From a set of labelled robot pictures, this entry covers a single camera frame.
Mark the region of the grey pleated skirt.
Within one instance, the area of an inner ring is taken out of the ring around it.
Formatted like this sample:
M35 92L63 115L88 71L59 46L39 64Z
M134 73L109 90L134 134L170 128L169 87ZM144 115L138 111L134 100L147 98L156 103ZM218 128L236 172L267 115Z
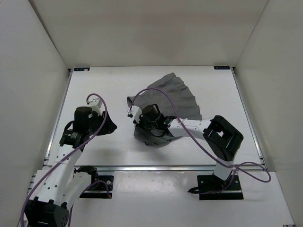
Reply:
M177 115L182 119L202 119L196 97L175 73L163 76L150 84L148 89L138 97L128 96L126 98L127 105L130 106L131 103L134 103L135 106L143 109L148 105L157 104L160 112L165 116L175 116L172 108L174 106Z

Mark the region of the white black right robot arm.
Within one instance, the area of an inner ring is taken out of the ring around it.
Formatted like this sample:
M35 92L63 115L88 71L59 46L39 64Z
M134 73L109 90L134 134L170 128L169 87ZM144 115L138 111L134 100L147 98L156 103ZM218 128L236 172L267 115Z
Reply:
M178 119L165 116L157 104L152 104L143 109L133 105L128 117L135 126L134 136L149 146L165 146L181 137L206 141L216 159L211 176L213 186L221 190L229 184L232 165L244 136L222 116L207 120Z

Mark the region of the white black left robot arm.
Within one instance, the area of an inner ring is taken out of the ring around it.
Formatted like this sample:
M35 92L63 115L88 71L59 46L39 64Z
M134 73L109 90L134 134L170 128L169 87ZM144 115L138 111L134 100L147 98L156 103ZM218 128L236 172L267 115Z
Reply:
M95 136L113 133L117 126L99 106L76 108L74 119L64 128L52 168L36 183L22 209L31 227L66 227L75 201L83 192L96 188L99 180L94 166L74 169L85 145Z

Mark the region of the blue label sticker left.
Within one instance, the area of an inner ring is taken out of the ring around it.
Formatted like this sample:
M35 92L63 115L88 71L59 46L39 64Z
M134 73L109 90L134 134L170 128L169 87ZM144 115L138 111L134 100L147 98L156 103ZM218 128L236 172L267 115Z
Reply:
M89 71L90 67L76 67L73 69L73 71Z

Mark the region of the blue label sticker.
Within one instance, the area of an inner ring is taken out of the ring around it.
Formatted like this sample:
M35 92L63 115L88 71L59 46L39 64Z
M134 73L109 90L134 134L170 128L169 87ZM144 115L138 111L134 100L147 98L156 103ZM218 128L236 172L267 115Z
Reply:
M90 67L76 67L73 69L73 71L89 71Z
M215 70L230 70L229 66L214 66Z

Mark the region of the blue label sticker right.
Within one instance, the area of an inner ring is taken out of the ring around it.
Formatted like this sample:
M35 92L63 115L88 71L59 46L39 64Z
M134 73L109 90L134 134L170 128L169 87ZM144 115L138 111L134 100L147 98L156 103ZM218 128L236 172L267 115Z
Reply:
M230 70L229 66L214 66L215 70Z

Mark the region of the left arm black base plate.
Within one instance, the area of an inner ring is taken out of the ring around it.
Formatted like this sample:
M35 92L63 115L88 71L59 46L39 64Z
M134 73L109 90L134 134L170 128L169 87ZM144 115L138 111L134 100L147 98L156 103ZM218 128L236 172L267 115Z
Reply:
M98 173L98 183L95 183L80 198L83 199L111 199L113 195L114 174Z

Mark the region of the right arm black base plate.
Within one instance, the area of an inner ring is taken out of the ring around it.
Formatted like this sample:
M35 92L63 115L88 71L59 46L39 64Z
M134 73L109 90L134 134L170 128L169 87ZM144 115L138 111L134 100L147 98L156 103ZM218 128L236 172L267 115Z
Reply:
M200 201L216 201L216 200L243 200L241 183L239 176L232 175L226 181L214 175L198 175L197 183Z

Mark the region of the aluminium table edge rail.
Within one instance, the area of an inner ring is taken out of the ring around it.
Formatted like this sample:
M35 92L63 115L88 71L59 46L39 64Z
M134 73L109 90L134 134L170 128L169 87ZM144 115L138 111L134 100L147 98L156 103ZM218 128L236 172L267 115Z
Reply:
M96 166L99 171L213 171L215 165L189 165L189 166Z

